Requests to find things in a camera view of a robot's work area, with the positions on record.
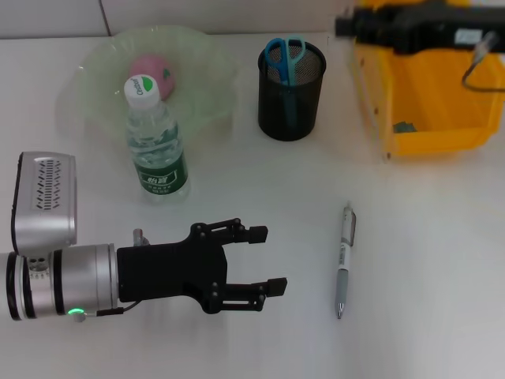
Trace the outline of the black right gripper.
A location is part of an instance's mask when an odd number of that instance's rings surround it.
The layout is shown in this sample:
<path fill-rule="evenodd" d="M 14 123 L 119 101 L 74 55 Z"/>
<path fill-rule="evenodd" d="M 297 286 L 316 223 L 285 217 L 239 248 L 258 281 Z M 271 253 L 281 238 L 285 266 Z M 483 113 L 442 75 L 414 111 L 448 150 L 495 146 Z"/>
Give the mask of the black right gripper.
<path fill-rule="evenodd" d="M 504 8 L 425 1 L 395 7 L 355 7 L 335 18 L 335 36 L 357 43 L 392 43 L 396 54 L 434 49 L 471 51 L 491 36 L 489 51 L 504 52 Z"/>

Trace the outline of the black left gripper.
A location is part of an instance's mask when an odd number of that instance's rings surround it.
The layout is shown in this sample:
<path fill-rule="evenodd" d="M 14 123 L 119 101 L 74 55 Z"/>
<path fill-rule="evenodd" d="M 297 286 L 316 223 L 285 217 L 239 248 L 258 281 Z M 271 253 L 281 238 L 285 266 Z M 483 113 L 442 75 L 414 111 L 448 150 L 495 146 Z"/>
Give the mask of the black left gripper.
<path fill-rule="evenodd" d="M 206 237 L 192 226 L 181 242 L 118 249 L 119 300 L 186 296 L 196 300 L 205 313 L 216 314 L 221 310 L 260 312 L 267 298 L 284 295 L 287 278 L 226 284 L 227 261 L 222 246 L 265 243 L 266 226 L 247 228 L 234 218 L 207 224 L 204 230 Z"/>

